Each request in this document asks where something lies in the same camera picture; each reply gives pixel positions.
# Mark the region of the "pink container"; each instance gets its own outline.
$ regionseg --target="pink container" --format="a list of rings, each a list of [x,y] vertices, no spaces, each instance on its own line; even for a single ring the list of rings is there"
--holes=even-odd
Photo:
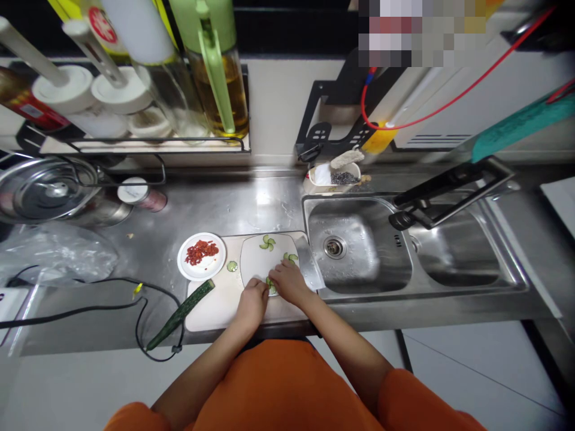
[[[118,187],[118,198],[122,202],[144,208],[145,210],[157,213],[161,211],[168,202],[165,194],[152,189],[150,186],[130,186],[134,183],[145,183],[140,177],[128,178],[122,181],[125,186]]]

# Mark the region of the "vent grille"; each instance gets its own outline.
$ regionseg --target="vent grille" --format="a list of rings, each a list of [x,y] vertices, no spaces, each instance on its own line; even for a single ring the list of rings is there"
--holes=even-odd
[[[415,135],[407,145],[411,148],[455,148],[473,135]]]

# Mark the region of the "black power cord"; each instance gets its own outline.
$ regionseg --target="black power cord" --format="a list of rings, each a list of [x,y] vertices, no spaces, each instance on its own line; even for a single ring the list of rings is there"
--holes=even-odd
[[[19,279],[19,277],[28,269],[32,269],[32,268],[36,268],[38,265],[32,265],[32,266],[28,266],[27,268],[22,269],[18,274],[16,274],[14,277],[12,277],[8,283],[6,284],[6,287],[13,287],[14,283]],[[181,303],[178,300],[178,298],[171,292],[163,289],[162,287],[159,286],[154,286],[153,284],[149,284],[149,283],[144,283],[141,281],[137,281],[134,280],[132,278],[127,278],[127,277],[115,277],[115,278],[106,278],[104,280],[99,280],[99,281],[94,281],[90,284],[98,284],[98,283],[103,283],[104,281],[127,281],[129,283],[132,284],[136,284],[139,285],[141,284],[144,287],[148,287],[150,289],[156,290],[158,292],[161,292],[165,295],[168,295],[172,300],[174,300],[176,307],[179,308]],[[142,296],[140,298],[138,298],[137,301],[135,302],[131,302],[129,304],[124,304],[124,305],[94,305],[94,306],[87,306],[87,307],[83,307],[83,308],[77,308],[77,309],[73,309],[70,311],[66,311],[60,314],[54,314],[51,316],[45,316],[45,317],[35,317],[35,318],[30,318],[30,319],[24,319],[24,320],[12,320],[12,321],[0,321],[0,329],[6,329],[6,328],[12,328],[12,327],[19,327],[19,326],[30,326],[30,325],[36,325],[36,324],[42,324],[42,323],[48,323],[51,321],[55,321],[55,320],[60,320],[75,314],[79,314],[79,313],[83,313],[86,311],[96,311],[96,310],[117,310],[117,309],[125,309],[125,308],[131,308],[133,306],[136,306],[138,303],[140,303],[141,301],[144,301],[144,306],[142,307],[142,310],[140,311],[140,314],[138,316],[138,320],[136,320],[136,327],[135,327],[135,338],[136,338],[136,343],[138,344],[138,347],[140,348],[141,352],[146,355],[149,359],[151,359],[152,361],[155,362],[166,362],[169,361],[170,359],[172,359],[174,357],[174,355],[176,353],[181,352],[181,343],[183,342],[184,339],[184,322],[182,321],[181,325],[180,325],[180,339],[178,341],[178,344],[175,346],[172,346],[172,355],[167,357],[166,359],[157,359],[154,358],[153,356],[151,356],[146,349],[144,348],[144,343],[142,342],[142,340],[140,339],[140,336],[138,334],[138,328],[140,326],[140,320],[142,319],[142,315],[144,314],[144,310],[146,309],[146,306],[148,305],[148,299],[145,296]]]

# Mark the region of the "chopped red chili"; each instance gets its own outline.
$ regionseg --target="chopped red chili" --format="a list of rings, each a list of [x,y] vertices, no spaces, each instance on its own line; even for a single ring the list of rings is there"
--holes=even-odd
[[[205,256],[215,256],[219,251],[213,241],[205,242],[200,239],[195,245],[187,249],[186,263],[195,266]]]

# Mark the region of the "double sink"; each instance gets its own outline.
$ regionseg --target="double sink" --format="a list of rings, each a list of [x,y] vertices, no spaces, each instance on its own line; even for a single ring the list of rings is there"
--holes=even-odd
[[[439,213],[462,199],[434,200]],[[437,227],[395,230],[392,195],[304,198],[312,254],[327,302],[520,292],[529,282],[485,201]]]

